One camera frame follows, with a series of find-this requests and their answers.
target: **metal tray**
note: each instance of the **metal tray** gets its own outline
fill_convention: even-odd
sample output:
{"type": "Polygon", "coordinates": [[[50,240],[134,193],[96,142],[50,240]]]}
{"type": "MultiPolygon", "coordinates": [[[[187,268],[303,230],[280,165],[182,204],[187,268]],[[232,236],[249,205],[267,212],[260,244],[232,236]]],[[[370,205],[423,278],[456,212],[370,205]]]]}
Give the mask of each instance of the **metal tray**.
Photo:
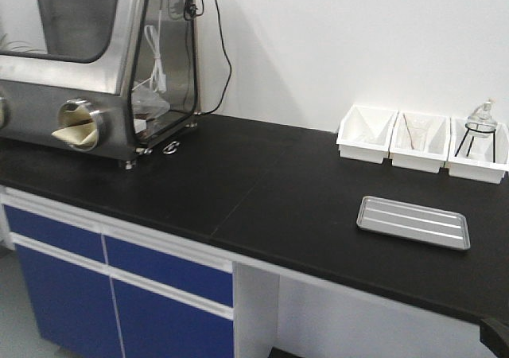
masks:
{"type": "Polygon", "coordinates": [[[460,213],[380,197],[364,197],[357,225],[366,231],[458,250],[470,248],[467,220],[460,213]]]}

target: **black countertop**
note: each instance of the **black countertop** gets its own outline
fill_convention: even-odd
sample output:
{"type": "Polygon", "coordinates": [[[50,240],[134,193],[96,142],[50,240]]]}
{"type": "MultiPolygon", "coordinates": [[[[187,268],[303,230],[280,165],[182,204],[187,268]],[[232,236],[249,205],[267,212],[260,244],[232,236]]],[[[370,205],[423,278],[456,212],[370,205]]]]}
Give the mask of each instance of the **black countertop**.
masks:
{"type": "Polygon", "coordinates": [[[509,184],[339,158],[336,136],[213,115],[131,171],[0,141],[0,184],[467,321],[509,320],[509,184]],[[471,249],[361,231],[366,195],[464,214],[471,249]]]}

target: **black cable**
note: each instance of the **black cable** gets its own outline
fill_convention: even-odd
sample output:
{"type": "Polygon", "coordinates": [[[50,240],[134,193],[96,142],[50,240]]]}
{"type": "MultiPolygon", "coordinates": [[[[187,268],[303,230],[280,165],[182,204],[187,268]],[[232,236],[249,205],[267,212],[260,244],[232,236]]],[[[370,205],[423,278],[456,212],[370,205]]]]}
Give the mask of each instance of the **black cable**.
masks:
{"type": "Polygon", "coordinates": [[[223,35],[223,26],[221,25],[220,6],[219,6],[217,0],[214,0],[214,3],[216,4],[217,22],[219,24],[219,29],[220,29],[221,47],[223,48],[223,55],[224,55],[224,58],[226,59],[226,61],[228,62],[228,67],[230,69],[230,72],[228,73],[228,78],[226,80],[226,83],[224,84],[223,93],[221,94],[221,99],[220,99],[219,103],[217,104],[217,106],[214,107],[210,111],[201,111],[197,115],[209,115],[209,114],[216,112],[221,107],[221,105],[223,104],[223,101],[224,101],[224,96],[226,95],[226,90],[228,89],[228,85],[230,84],[231,75],[233,74],[233,67],[231,66],[230,57],[228,57],[228,53],[226,51],[226,46],[224,45],[224,35],[223,35]]]}
{"type": "Polygon", "coordinates": [[[192,21],[195,18],[198,18],[200,16],[203,16],[205,13],[205,3],[204,0],[201,1],[201,11],[198,10],[198,7],[193,2],[193,0],[185,0],[185,6],[184,6],[184,19],[186,21],[192,21]]]}

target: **blue cabinet door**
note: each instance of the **blue cabinet door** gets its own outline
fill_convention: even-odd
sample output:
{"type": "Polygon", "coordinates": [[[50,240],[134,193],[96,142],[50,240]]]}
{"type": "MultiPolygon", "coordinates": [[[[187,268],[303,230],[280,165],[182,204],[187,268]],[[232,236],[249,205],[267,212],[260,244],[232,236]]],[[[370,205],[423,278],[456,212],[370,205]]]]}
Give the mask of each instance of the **blue cabinet door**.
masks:
{"type": "Polygon", "coordinates": [[[233,358],[233,321],[114,280],[126,358],[233,358]]]}
{"type": "Polygon", "coordinates": [[[121,358],[110,279],[16,248],[41,336],[85,358],[121,358]]]}

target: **white tray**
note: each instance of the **white tray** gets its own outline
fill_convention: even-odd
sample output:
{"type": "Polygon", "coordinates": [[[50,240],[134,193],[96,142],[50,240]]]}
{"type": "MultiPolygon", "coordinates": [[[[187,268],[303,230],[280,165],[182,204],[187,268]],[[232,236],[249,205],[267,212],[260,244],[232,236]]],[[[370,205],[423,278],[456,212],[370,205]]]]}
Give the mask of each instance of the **white tray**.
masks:
{"type": "Polygon", "coordinates": [[[398,111],[354,105],[341,121],[337,144],[342,158],[382,163],[398,111]]]}
{"type": "Polygon", "coordinates": [[[453,118],[452,137],[449,147],[449,157],[446,167],[452,177],[463,177],[477,181],[499,184],[506,172],[509,171],[509,131],[506,125],[499,123],[496,131],[496,160],[493,162],[493,137],[475,138],[472,149],[467,157],[468,146],[472,137],[470,134],[464,141],[460,153],[455,157],[461,139],[466,132],[466,119],[453,118]]]}
{"type": "Polygon", "coordinates": [[[447,161],[450,140],[449,117],[400,111],[390,143],[392,165],[438,173],[447,161]]]}

